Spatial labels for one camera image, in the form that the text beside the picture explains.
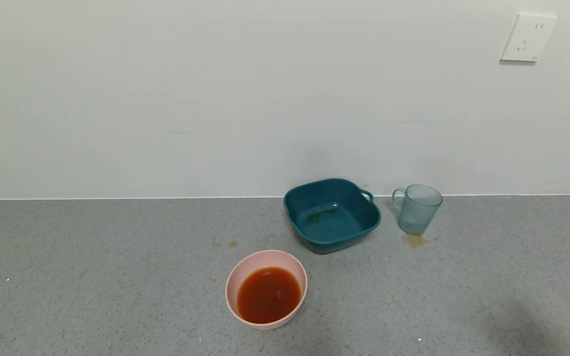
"gray countertop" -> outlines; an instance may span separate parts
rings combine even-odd
[[[570,196],[445,198],[416,248],[376,201],[381,225],[328,255],[281,199],[0,201],[0,355],[570,355]],[[309,276],[272,331],[224,299],[265,249]]]

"red liquid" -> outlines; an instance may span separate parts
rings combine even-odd
[[[279,267],[253,272],[241,284],[237,309],[243,320],[267,324],[285,317],[300,302],[296,277]]]

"electrical outlet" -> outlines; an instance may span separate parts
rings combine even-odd
[[[540,58],[557,17],[519,14],[500,59],[504,61],[531,61]]]

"pink bowl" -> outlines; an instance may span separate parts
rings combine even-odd
[[[267,324],[255,324],[253,322],[243,320],[243,318],[240,317],[237,309],[237,295],[239,294],[239,287],[246,278],[251,275],[252,272],[265,267],[280,267],[288,270],[294,275],[294,277],[296,277],[302,293],[300,302],[298,302],[296,308],[294,308],[294,310],[285,317]],[[233,272],[230,273],[228,282],[226,283],[226,303],[228,303],[230,311],[242,323],[260,330],[276,329],[279,326],[287,324],[287,322],[296,315],[298,309],[300,309],[300,306],[303,304],[303,300],[305,300],[305,295],[307,295],[307,272],[305,272],[303,264],[301,264],[296,257],[279,250],[259,251],[247,256],[245,259],[242,259],[241,262],[233,268]]]

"clear blue cup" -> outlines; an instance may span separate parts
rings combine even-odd
[[[399,191],[404,193],[402,207],[399,207],[395,201],[395,194]],[[394,190],[392,199],[393,205],[400,212],[397,224],[403,232],[411,235],[423,234],[430,225],[437,209],[443,203],[441,193],[421,184]]]

